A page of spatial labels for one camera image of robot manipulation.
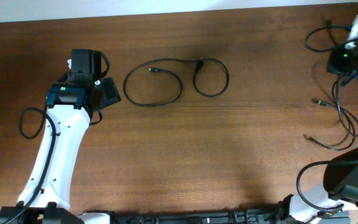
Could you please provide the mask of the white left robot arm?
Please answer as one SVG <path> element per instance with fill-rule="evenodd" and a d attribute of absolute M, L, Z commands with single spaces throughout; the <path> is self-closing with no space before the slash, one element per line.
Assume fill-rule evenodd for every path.
<path fill-rule="evenodd" d="M 0 223 L 113 223 L 114 212 L 70 212 L 70 187 L 76 157 L 93 114 L 118 103 L 121 97 L 97 50 L 74 49 L 69 71 L 47 92 L 42 116 L 42 142 L 28 182 L 13 207 L 2 207 Z"/>

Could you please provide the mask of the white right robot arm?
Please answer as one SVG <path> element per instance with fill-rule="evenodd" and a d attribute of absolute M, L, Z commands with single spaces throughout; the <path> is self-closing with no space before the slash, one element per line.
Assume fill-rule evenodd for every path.
<path fill-rule="evenodd" d="M 348 136 L 358 138 L 358 119 L 343 108 L 339 89 L 358 78 L 358 16 L 348 27 L 349 36 L 328 51 L 327 71 L 337 75 L 331 94 L 339 120 Z M 273 212 L 246 212 L 247 223 L 350 223 L 349 211 L 358 210 L 358 145 L 344 147 L 330 161 L 313 162 L 296 178 L 296 195 L 278 203 Z"/>

